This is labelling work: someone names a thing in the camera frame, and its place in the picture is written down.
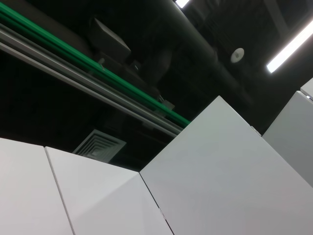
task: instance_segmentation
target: metal rail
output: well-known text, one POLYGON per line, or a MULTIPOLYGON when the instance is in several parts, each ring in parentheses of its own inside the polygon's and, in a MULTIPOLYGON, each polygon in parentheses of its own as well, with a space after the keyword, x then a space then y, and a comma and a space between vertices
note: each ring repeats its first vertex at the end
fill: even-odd
POLYGON ((17 35, 11 30, 5 29, 0 25, 0 49, 31 64, 40 70, 80 89, 81 91, 92 95, 95 98, 143 121, 154 128, 175 137, 182 128, 166 120, 158 117, 151 110, 143 105, 119 94, 109 86, 97 81, 92 76, 84 73, 80 69, 71 66, 61 58, 51 54, 50 52, 40 48, 37 45, 17 35))

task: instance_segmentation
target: white wall panel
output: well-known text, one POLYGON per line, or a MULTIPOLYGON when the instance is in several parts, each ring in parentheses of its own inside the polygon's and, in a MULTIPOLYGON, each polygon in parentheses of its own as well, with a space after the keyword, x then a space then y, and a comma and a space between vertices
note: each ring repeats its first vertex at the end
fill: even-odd
POLYGON ((138 172, 46 150, 76 235, 172 235, 138 172))
POLYGON ((313 79, 308 81, 303 87, 301 87, 301 91, 305 94, 313 97, 313 79))
POLYGON ((313 234, 313 188, 220 97, 141 175, 175 235, 313 234))
POLYGON ((263 138, 313 186, 313 101, 296 92, 263 138))
POLYGON ((0 139, 0 234, 73 234, 41 146, 0 139))

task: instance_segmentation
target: light fixture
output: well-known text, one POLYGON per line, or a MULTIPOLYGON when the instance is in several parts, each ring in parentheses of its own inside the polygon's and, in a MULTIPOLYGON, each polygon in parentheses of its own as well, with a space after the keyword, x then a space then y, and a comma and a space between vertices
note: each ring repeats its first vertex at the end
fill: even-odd
POLYGON ((189 0, 176 0, 176 4, 177 4, 180 8, 183 8, 188 2, 189 2, 189 0))
POLYGON ((311 35, 313 34, 313 21, 305 27, 268 65, 270 72, 281 66, 311 35))

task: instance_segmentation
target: gray pipe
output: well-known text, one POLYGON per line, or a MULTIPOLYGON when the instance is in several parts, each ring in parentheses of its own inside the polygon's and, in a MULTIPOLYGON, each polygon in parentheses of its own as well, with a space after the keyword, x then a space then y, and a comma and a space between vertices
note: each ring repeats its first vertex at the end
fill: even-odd
POLYGON ((216 76, 230 88, 244 103, 252 104, 252 99, 237 80, 218 61, 214 49, 190 23, 181 9, 172 0, 149 0, 150 6, 158 11, 169 26, 184 40, 185 43, 203 60, 216 76))

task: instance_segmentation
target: air vent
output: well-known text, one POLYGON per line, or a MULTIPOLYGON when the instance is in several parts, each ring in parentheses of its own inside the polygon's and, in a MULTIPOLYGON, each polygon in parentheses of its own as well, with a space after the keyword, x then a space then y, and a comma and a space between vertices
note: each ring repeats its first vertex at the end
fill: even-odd
POLYGON ((74 154, 108 163, 126 142, 98 130, 90 135, 74 150, 74 154))

